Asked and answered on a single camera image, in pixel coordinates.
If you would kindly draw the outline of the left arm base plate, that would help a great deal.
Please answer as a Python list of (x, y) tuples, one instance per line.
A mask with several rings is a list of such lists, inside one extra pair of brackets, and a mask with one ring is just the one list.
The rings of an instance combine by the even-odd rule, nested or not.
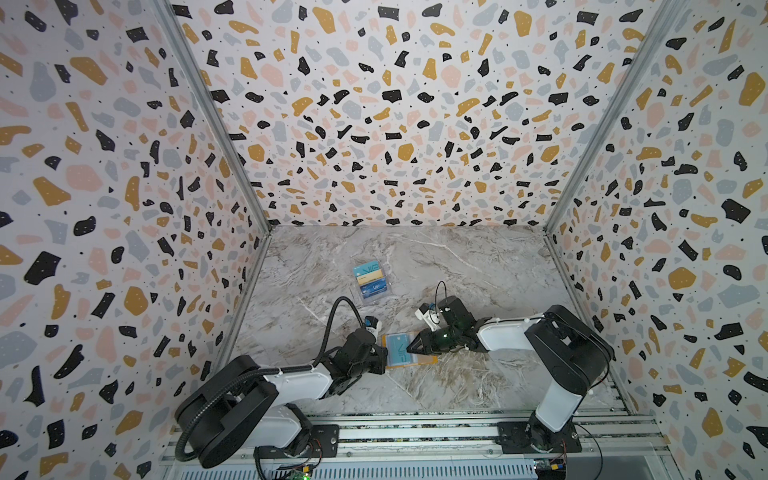
[(286, 447), (262, 442), (257, 452), (262, 459), (286, 459), (305, 461), (335, 458), (338, 453), (340, 426), (338, 424), (314, 425), (303, 429)]

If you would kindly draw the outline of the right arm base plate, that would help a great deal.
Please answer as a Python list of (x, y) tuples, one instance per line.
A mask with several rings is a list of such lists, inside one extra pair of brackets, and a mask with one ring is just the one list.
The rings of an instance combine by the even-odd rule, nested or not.
[(569, 421), (558, 432), (550, 431), (533, 417), (533, 421), (500, 422), (495, 443), (504, 454), (569, 454), (581, 453), (575, 425)]

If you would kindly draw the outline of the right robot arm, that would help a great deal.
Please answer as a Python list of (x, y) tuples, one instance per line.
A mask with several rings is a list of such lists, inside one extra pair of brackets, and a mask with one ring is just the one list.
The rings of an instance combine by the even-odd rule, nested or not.
[(448, 296), (431, 306), (422, 305), (418, 314), (429, 326), (411, 340), (410, 354), (436, 356), (461, 349), (536, 353), (551, 382), (512, 441), (540, 452), (552, 451), (575, 434), (574, 414), (616, 360), (613, 347), (562, 305), (528, 318), (477, 319), (458, 297)]

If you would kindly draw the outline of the yellow card holder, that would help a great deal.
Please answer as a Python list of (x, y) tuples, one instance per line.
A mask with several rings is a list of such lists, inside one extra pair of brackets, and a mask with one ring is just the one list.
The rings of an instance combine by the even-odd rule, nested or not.
[(416, 335), (416, 332), (405, 332), (382, 336), (381, 346), (387, 349), (387, 369), (438, 363), (437, 356), (412, 354), (407, 351), (408, 345), (415, 339)]

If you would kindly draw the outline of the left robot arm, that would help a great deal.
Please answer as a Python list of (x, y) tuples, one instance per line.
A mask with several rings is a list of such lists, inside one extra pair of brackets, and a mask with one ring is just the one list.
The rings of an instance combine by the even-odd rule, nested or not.
[(384, 374), (387, 360), (387, 348), (367, 328), (355, 330), (311, 365), (266, 368), (240, 355), (176, 410), (181, 434), (174, 457), (213, 468), (246, 445), (287, 457), (303, 455), (313, 425), (297, 403), (340, 396), (363, 375)]

